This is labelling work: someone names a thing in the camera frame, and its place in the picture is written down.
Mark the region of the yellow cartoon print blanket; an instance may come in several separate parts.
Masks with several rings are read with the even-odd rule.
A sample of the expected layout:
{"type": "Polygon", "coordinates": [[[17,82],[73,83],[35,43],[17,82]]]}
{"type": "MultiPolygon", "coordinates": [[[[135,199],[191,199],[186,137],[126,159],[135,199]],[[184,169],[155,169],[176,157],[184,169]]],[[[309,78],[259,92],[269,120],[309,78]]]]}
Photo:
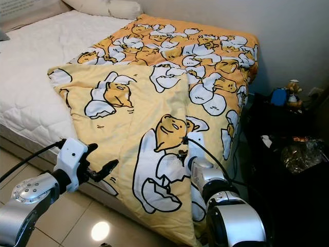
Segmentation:
{"type": "Polygon", "coordinates": [[[193,208],[199,187],[169,184],[172,208],[148,209],[140,186],[155,175],[141,150],[232,164],[248,87],[258,69],[259,39],[242,31],[139,15],[48,76],[72,117],[77,138],[98,148],[88,156],[112,195],[148,228],[178,245],[207,242],[203,214],[193,208]]]}

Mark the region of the white quilted mattress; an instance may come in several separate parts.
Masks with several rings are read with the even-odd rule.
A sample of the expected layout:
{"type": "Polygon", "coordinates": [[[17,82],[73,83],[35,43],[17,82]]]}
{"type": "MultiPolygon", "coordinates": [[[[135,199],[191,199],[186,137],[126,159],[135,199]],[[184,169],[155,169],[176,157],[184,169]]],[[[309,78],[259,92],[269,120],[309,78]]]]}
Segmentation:
{"type": "Polygon", "coordinates": [[[42,147],[74,136],[47,72],[129,23],[71,10],[9,31],[10,40],[0,42],[0,125],[42,147]]]}

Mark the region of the small white item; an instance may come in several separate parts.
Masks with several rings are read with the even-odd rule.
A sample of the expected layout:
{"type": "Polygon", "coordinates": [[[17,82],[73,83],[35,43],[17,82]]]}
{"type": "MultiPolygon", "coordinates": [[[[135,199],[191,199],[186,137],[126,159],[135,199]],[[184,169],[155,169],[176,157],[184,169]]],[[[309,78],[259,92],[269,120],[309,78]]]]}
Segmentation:
{"type": "Polygon", "coordinates": [[[267,149],[272,150],[273,139],[269,135],[262,135],[261,141],[267,149]]]}

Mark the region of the black nightstand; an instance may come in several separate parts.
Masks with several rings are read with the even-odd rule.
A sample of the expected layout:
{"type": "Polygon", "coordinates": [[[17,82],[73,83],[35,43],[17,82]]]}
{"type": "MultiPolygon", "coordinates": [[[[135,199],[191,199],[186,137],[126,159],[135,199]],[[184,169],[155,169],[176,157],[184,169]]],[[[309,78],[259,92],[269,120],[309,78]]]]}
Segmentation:
{"type": "Polygon", "coordinates": [[[270,246],[329,247],[329,162],[296,174],[281,162],[281,150],[294,138],[317,134],[313,115],[271,105],[256,95],[245,118],[249,157],[242,165],[244,180],[270,246]],[[272,150],[264,146],[262,135],[273,139],[272,150]]]}

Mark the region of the blue container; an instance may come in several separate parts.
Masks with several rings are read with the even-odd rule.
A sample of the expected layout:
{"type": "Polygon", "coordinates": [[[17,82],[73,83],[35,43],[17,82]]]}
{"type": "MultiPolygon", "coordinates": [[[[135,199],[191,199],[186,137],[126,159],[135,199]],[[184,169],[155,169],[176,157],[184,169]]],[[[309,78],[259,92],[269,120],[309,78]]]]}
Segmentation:
{"type": "Polygon", "coordinates": [[[280,87],[279,89],[272,90],[270,94],[270,104],[278,107],[285,106],[288,100],[287,89],[280,87]]]}

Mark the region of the clear crumpled plastic bag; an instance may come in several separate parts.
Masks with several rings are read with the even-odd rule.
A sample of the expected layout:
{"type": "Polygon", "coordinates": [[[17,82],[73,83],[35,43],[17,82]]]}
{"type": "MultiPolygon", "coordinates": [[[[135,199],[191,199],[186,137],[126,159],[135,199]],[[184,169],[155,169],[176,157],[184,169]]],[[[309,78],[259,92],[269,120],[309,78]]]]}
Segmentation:
{"type": "Polygon", "coordinates": [[[291,173],[301,173],[326,160],[324,142],[308,139],[305,142],[291,142],[281,150],[281,162],[291,173]]]}

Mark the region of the small brown white figurine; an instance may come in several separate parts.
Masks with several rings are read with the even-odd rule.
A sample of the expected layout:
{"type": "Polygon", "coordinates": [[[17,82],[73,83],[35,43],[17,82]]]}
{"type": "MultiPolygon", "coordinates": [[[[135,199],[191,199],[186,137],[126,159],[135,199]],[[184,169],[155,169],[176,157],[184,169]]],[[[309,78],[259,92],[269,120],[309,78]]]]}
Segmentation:
{"type": "Polygon", "coordinates": [[[302,89],[299,87],[299,80],[292,79],[289,80],[289,83],[286,87],[287,91],[287,106],[289,108],[295,108],[299,109],[302,107],[303,101],[299,99],[298,93],[302,91],[302,89]]]}

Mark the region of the long white pillow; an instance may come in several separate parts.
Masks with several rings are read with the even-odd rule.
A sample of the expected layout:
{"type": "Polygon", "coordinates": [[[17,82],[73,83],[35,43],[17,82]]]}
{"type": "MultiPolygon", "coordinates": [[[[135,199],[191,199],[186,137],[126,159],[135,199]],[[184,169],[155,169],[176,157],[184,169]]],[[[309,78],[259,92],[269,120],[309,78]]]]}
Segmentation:
{"type": "Polygon", "coordinates": [[[127,0],[62,0],[78,12],[96,16],[111,16],[118,19],[134,20],[143,14],[138,2],[127,0]]]}

